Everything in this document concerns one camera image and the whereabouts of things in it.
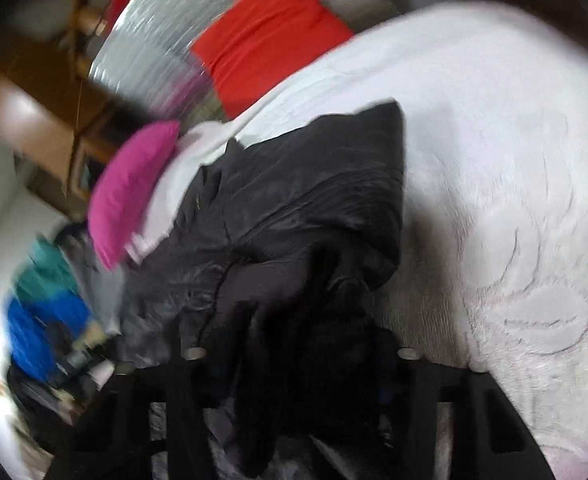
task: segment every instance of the white blanket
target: white blanket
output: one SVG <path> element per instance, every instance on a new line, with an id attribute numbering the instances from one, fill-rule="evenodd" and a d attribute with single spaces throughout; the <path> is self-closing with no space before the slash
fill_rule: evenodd
<path id="1" fill-rule="evenodd" d="M 403 262 L 379 318 L 434 361 L 491 371 L 557 479 L 585 479 L 588 53 L 514 9 L 432 7 L 326 54 L 223 137 L 391 98 L 407 118 Z"/>

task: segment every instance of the bed sheet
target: bed sheet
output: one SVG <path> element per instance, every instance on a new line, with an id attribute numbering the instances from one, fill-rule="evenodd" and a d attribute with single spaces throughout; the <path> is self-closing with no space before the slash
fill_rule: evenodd
<path id="1" fill-rule="evenodd" d="M 391 98 L 403 261 L 375 315 L 433 361 L 491 371 L 556 478 L 587 478 L 588 53 L 520 10 L 445 4 L 358 35 L 226 128 L 253 144 Z"/>

